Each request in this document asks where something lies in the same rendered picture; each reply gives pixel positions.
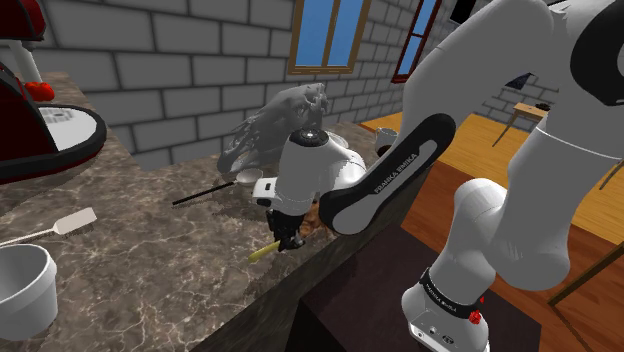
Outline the red tomato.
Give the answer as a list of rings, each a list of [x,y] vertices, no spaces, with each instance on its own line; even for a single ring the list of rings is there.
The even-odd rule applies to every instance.
[[[24,88],[36,102],[48,102],[55,98],[55,92],[47,82],[26,82]]]

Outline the wooden framed window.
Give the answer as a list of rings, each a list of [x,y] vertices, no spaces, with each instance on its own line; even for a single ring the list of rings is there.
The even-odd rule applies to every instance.
[[[352,73],[371,2],[296,0],[287,73]]]

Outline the white spatula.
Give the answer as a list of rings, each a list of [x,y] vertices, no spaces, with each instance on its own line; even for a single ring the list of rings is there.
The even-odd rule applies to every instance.
[[[65,235],[86,225],[89,225],[97,220],[97,216],[91,207],[84,208],[80,211],[69,214],[54,222],[50,229],[32,233],[29,235],[14,238],[8,241],[0,242],[0,247],[23,244],[29,241],[34,241],[48,235]]]

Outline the yellow handled utensil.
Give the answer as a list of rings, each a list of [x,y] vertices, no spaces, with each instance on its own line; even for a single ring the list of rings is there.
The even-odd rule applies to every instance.
[[[272,251],[275,251],[279,248],[280,242],[279,241],[275,241],[273,243],[271,243],[270,245],[267,245],[255,252],[253,252],[252,254],[250,254],[248,256],[248,262],[249,263],[254,263],[257,262],[258,260],[260,260],[263,256],[271,253]]]

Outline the red stand mixer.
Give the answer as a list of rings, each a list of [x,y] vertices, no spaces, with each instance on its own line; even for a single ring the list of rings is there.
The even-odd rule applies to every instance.
[[[18,64],[17,76],[0,61],[0,185],[55,174],[96,156],[107,139],[94,111],[36,102],[26,82],[44,82],[32,51],[46,22],[36,0],[0,0],[0,41]]]

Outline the red framed window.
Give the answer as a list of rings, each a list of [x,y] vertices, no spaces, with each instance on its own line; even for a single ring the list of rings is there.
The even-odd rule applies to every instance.
[[[418,0],[391,82],[405,83],[417,66],[442,0]]]

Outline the grey eagle figure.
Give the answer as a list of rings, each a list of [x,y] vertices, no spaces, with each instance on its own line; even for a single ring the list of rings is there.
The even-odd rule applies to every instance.
[[[221,153],[221,173],[261,167],[280,159],[287,138],[301,128],[322,128],[328,109],[323,83],[278,92],[265,106],[233,129],[233,140]]]

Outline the white bowl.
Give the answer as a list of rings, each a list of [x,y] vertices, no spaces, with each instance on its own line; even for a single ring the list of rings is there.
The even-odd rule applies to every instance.
[[[0,338],[27,340],[47,329],[58,313],[57,266],[38,245],[0,247]]]

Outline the brown round object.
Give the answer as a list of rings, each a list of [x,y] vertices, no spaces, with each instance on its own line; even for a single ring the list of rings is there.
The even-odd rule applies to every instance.
[[[299,234],[302,238],[307,238],[317,232],[323,232],[327,237],[331,235],[331,230],[321,221],[316,213],[307,213],[299,227]]]

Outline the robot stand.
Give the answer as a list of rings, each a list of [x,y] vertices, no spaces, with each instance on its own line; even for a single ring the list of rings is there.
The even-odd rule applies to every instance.
[[[301,298],[285,352],[539,352],[480,244],[451,234],[435,253],[388,226]]]

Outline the white mug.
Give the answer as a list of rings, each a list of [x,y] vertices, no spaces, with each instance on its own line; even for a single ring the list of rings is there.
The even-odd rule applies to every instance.
[[[378,155],[382,155],[395,142],[398,132],[391,128],[378,127],[375,129],[375,137],[375,151]]]

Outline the small wooden table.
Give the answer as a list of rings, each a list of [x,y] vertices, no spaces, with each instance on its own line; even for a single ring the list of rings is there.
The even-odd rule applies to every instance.
[[[541,119],[546,117],[548,114],[547,110],[543,110],[537,106],[531,106],[531,105],[527,105],[521,102],[515,104],[513,109],[514,109],[514,112],[510,120],[507,122],[505,129],[502,131],[502,133],[499,135],[496,141],[492,144],[492,146],[496,146],[498,144],[498,142],[503,138],[503,136],[507,133],[507,131],[513,126],[514,122],[517,120],[518,117],[526,117],[529,119],[540,121]]]

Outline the black handled white ladle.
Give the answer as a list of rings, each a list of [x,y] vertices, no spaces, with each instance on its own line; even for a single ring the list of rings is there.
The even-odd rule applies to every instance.
[[[173,206],[182,204],[184,202],[199,198],[201,196],[213,193],[215,191],[230,187],[230,186],[234,186],[234,185],[242,185],[242,186],[254,186],[255,183],[263,177],[263,171],[257,168],[250,168],[250,169],[245,169],[243,171],[240,171],[235,179],[233,181],[229,181],[227,183],[212,187],[208,190],[205,191],[201,191],[192,195],[189,195],[187,197],[184,197],[182,199],[176,200],[172,202]]]

